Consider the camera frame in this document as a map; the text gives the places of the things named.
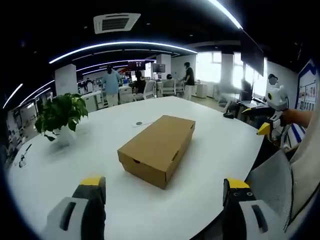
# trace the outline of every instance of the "ceiling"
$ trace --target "ceiling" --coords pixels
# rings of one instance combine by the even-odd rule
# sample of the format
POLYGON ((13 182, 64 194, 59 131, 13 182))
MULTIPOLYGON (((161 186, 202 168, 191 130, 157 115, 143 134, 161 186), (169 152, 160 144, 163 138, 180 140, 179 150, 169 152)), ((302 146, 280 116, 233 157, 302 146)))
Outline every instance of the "ceiling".
MULTIPOLYGON (((308 14, 298 1, 290 1, 290 4, 280 0, 219 2, 262 47, 270 61, 298 72, 309 59, 307 46, 303 45, 308 14)), ((8 97, 20 83, 23 87, 12 98, 8 109, 16 107, 34 90, 54 79, 55 69, 70 63, 79 69, 106 62, 145 59, 161 53, 159 51, 190 54, 162 46, 106 46, 78 52, 49 64, 52 59, 82 47, 115 41, 148 41, 180 47, 219 41, 218 49, 223 52, 240 50, 238 45, 224 44, 226 40, 238 41, 239 30, 208 0, 120 0, 112 5, 110 1, 95 0, 84 3, 54 1, 49 5, 29 1, 12 4, 14 17, 8 16, 10 21, 4 29, 2 55, 5 62, 0 102, 4 102, 4 95, 8 97), (131 31, 95 34, 93 18, 112 13, 140 13, 141 17, 131 31)), ((214 47, 193 50, 201 52, 214 47)), ((81 72, 78 72, 78 78, 81 78, 81 72)))

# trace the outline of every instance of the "air conditioner vent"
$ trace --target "air conditioner vent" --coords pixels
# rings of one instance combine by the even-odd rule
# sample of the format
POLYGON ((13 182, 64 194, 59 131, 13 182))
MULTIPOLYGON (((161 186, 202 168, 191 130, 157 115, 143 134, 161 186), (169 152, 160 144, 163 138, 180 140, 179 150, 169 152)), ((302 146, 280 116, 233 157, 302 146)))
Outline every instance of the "air conditioner vent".
POLYGON ((109 32, 130 31, 141 14, 139 13, 113 13, 95 16, 93 18, 95 34, 109 32))

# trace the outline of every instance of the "display board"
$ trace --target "display board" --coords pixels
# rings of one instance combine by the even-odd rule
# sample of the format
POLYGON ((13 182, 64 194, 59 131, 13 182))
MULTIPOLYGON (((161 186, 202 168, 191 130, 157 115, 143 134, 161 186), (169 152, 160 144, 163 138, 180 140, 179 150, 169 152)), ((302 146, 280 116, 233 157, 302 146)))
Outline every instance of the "display board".
POLYGON ((298 82, 296 108, 300 111, 313 111, 317 101, 319 80, 312 61, 309 61, 299 73, 298 82))

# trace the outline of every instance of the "column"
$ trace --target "column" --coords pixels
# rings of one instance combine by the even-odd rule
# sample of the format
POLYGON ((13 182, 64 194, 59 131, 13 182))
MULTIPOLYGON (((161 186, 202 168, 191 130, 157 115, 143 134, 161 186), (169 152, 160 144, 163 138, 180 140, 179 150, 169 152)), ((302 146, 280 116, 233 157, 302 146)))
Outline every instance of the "column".
POLYGON ((161 73, 162 79, 166 79, 171 74, 171 55, 160 54, 156 56, 157 64, 165 64, 165 72, 161 73))
POLYGON ((55 75, 55 91, 56 95, 64 95, 66 93, 77 94, 77 73, 76 66, 69 64, 61 67, 54 72, 55 75))

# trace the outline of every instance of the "window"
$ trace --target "window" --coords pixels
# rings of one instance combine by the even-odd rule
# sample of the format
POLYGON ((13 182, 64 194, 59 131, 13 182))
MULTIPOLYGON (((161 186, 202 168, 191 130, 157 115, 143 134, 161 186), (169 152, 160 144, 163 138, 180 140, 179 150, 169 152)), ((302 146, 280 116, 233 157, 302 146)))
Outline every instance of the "window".
MULTIPOLYGON (((244 62, 241 61, 241 53, 235 52, 233 55, 233 74, 232 82, 233 86, 236 88, 241 88, 241 80, 243 78, 243 65, 244 62)), ((252 67, 245 66, 245 80, 250 84, 253 84, 253 94, 257 94, 261 97, 266 95, 267 81, 268 81, 268 61, 264 58, 264 69, 263 76, 257 71, 253 70, 252 67)))
POLYGON ((219 83, 221 62, 222 54, 220 51, 198 53, 195 63, 195 78, 205 82, 219 83))
POLYGON ((152 72, 151 72, 151 62, 148 62, 145 64, 145 71, 144 71, 144 76, 146 78, 152 78, 152 72))

